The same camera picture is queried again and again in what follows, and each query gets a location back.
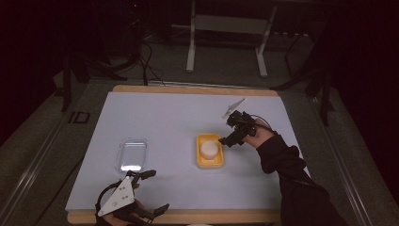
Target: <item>wire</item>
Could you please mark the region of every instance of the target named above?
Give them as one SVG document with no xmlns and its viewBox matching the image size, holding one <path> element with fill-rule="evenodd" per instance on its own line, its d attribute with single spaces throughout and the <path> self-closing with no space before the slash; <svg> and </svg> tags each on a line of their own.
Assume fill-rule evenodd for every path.
<svg viewBox="0 0 399 226">
<path fill-rule="evenodd" d="M 155 76 L 155 79 L 156 79 L 156 80 L 159 80 L 159 81 L 164 85 L 164 87 L 165 87 L 166 84 L 165 84 L 164 81 L 161 79 L 161 77 L 164 75 L 164 73 L 163 73 L 161 70 L 155 69 L 155 68 L 153 68 L 153 67 L 151 67 L 151 66 L 149 65 L 150 59 L 151 59 L 151 57 L 152 57 L 152 48 L 151 48 L 150 45 L 147 44 L 146 42 L 143 41 L 142 43 L 143 43 L 143 45 L 147 46 L 147 48 L 149 48 L 149 50 L 150 50 L 150 55 L 149 55 L 149 57 L 148 57 L 147 60 L 144 58 L 144 56 L 140 56 L 140 58 L 139 58 L 139 59 L 140 59 L 140 62 L 141 62 L 141 66 L 142 66 L 142 68 L 143 68 L 144 86 L 148 86 L 147 69 L 150 69 L 150 71 L 152 72 L 152 74 Z M 158 72 L 161 72 L 161 76 L 158 76 L 153 70 L 157 70 Z"/>
<path fill-rule="evenodd" d="M 256 117 L 256 118 L 262 120 L 271 130 L 273 130 L 272 127 L 270 126 L 269 122 L 267 122 L 264 118 L 262 118 L 260 116 L 257 116 L 257 115 L 250 115 L 250 116 L 251 117 Z"/>
<path fill-rule="evenodd" d="M 44 217 L 44 215 L 46 214 L 47 210 L 50 208 L 50 206 L 53 204 L 53 202 L 56 200 L 56 197 L 59 195 L 59 193 L 61 192 L 62 188 L 64 187 L 65 184 L 67 184 L 68 180 L 70 179 L 71 175 L 73 174 L 73 172 L 77 169 L 77 167 L 83 162 L 84 158 L 81 158 L 79 160 L 79 162 L 76 163 L 76 165 L 71 169 L 70 173 L 68 173 L 67 177 L 65 178 L 65 180 L 62 182 L 60 188 L 58 189 L 58 191 L 56 192 L 55 196 L 50 200 L 50 202 L 47 204 L 46 208 L 44 208 L 44 210 L 41 212 L 40 216 L 38 217 L 38 219 L 35 221 L 35 223 L 33 224 L 33 226 L 38 225 L 38 223 L 41 221 L 41 219 Z"/>
</svg>

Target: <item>table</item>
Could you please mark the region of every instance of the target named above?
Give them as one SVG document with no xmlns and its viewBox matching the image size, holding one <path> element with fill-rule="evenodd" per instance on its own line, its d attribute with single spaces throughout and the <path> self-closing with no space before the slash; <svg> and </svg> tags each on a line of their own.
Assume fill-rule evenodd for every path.
<svg viewBox="0 0 399 226">
<path fill-rule="evenodd" d="M 190 46 L 188 50 L 187 66 L 188 73 L 194 71 L 194 61 L 196 54 L 196 30 L 212 30 L 224 32 L 240 32 L 247 34 L 263 35 L 263 40 L 259 47 L 255 48 L 261 77 L 267 77 L 267 70 L 264 65 L 263 50 L 270 35 L 270 29 L 276 15 L 277 6 L 273 6 L 268 20 L 235 18 L 224 16 L 201 15 L 196 13 L 196 0 L 191 1 L 191 25 L 190 25 Z"/>
<path fill-rule="evenodd" d="M 187 95 L 188 94 L 199 94 L 199 95 L 206 94 L 208 96 L 209 96 L 209 94 L 212 94 L 213 99 L 216 97 L 219 97 L 219 96 L 224 96 L 224 95 L 232 95 L 232 96 L 245 95 L 247 97 L 250 96 L 253 98 L 258 98 L 258 97 L 262 98 L 264 96 L 268 96 L 268 97 L 278 98 L 278 95 L 275 91 L 256 90 L 256 89 L 198 89 L 198 88 L 188 89 L 188 88 L 157 88 L 157 87 L 131 87 L 131 86 L 116 86 L 114 88 L 114 92 L 129 92 L 129 91 L 134 91 L 136 93 L 144 92 L 144 93 L 149 93 L 149 94 L 184 93 Z M 288 134 L 291 131 L 294 134 L 291 127 L 287 128 L 287 129 L 288 129 L 288 132 L 282 132 L 282 133 Z M 294 136 L 294 140 L 292 140 L 292 141 L 289 140 L 289 142 L 292 142 L 293 145 L 297 145 L 295 136 Z M 87 153 L 87 157 L 88 157 L 88 155 L 90 155 L 90 147 L 89 147 L 89 150 Z M 277 176 L 274 179 L 272 177 L 269 177 L 268 180 L 274 181 L 274 185 L 276 186 L 275 192 L 277 191 L 279 193 L 278 178 L 277 178 Z M 137 194 L 138 197 L 143 197 L 145 195 L 146 195 L 145 193 Z M 213 209 L 213 210 L 209 210 L 207 208 L 208 208 L 208 206 L 206 206 L 206 204 L 203 206 L 203 208 L 200 208 L 200 209 L 184 210 L 184 209 L 171 208 L 163 216 L 157 218 L 154 221 L 154 223 L 192 224 L 192 223 L 240 223 L 240 222 L 249 223 L 249 222 L 276 222 L 276 221 L 279 221 L 279 209 L 278 208 L 273 208 L 273 209 L 259 209 L 259 208 L 258 209 L 256 209 L 256 208 L 252 208 L 252 209 L 239 209 L 239 208 L 238 209 L 237 208 L 223 209 L 223 206 L 219 207 L 218 209 Z M 70 223 L 93 223 L 93 222 L 95 222 L 94 210 L 70 210 L 69 214 L 68 214 L 68 221 Z"/>
</svg>

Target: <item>robotic hand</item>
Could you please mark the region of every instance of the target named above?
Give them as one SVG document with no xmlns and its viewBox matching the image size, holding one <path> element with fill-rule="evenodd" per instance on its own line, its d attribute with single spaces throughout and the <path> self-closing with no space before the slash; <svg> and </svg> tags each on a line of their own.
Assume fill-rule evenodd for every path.
<svg viewBox="0 0 399 226">
<path fill-rule="evenodd" d="M 152 221 L 161 215 L 163 215 L 169 208 L 169 204 L 161 206 L 155 209 L 152 213 L 146 211 L 140 207 L 139 201 L 135 199 L 134 189 L 137 186 L 139 179 L 145 180 L 156 174 L 155 170 L 149 170 L 144 172 L 132 172 L 128 171 L 123 181 L 116 182 L 108 186 L 100 194 L 99 199 L 96 203 L 96 219 L 97 226 L 108 226 L 111 225 L 104 216 L 113 214 L 115 218 L 123 221 L 127 221 L 131 224 L 138 226 L 148 226 L 152 224 Z M 110 189 L 115 188 L 114 193 L 108 199 L 108 201 L 101 207 L 101 199 L 103 195 Z"/>
<path fill-rule="evenodd" d="M 272 130 L 270 125 L 264 120 L 266 126 L 257 123 L 252 117 L 247 114 L 245 111 L 243 113 L 235 110 L 232 112 L 227 119 L 227 124 L 230 127 L 234 128 L 234 131 L 228 136 L 223 137 L 219 140 L 222 145 L 227 145 L 231 147 L 232 145 L 239 144 L 243 145 L 244 141 L 243 138 L 246 136 L 255 137 L 256 135 L 256 126 L 260 126 L 266 130 L 271 131 L 273 134 L 277 132 Z"/>
</svg>

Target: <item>clear plastic container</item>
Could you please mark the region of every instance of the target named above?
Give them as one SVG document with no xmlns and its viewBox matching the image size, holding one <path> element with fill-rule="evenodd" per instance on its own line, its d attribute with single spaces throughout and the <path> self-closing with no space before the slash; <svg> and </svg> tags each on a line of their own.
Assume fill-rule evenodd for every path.
<svg viewBox="0 0 399 226">
<path fill-rule="evenodd" d="M 146 162 L 148 151 L 147 139 L 125 138 L 120 144 L 116 170 L 126 173 L 128 170 L 141 171 Z"/>
</svg>

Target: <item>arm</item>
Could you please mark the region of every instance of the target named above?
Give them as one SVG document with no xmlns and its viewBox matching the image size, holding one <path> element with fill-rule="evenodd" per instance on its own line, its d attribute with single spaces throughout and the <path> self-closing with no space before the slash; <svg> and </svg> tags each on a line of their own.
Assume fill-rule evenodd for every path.
<svg viewBox="0 0 399 226">
<path fill-rule="evenodd" d="M 256 148 L 265 173 L 279 174 L 282 225 L 347 225 L 328 193 L 305 172 L 306 162 L 297 147 L 288 147 L 280 135 L 260 127 L 255 137 L 243 140 Z"/>
</svg>

